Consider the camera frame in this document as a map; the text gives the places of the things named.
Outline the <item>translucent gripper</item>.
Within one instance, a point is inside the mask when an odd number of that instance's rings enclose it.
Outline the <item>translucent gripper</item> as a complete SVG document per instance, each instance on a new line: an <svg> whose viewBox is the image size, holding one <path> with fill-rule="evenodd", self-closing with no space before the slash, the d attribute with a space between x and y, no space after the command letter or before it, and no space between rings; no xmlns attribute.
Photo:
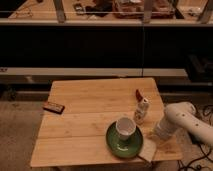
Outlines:
<svg viewBox="0 0 213 171"><path fill-rule="evenodd" d="M148 134L147 134L147 138L152 140L153 142L156 143L157 146L160 146L164 143L166 143L166 140L164 139L161 139L155 132L153 131L150 131Z"/></svg>

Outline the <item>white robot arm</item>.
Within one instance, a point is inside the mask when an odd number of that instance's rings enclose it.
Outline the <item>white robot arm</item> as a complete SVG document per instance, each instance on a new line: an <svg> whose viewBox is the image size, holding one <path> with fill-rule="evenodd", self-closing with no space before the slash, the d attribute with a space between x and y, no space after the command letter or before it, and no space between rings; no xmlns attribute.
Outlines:
<svg viewBox="0 0 213 171"><path fill-rule="evenodd" d="M198 137L213 149L213 126L195 117L197 110L190 102L171 103L164 107L164 115L153 132L162 140L169 140L178 128L183 128Z"/></svg>

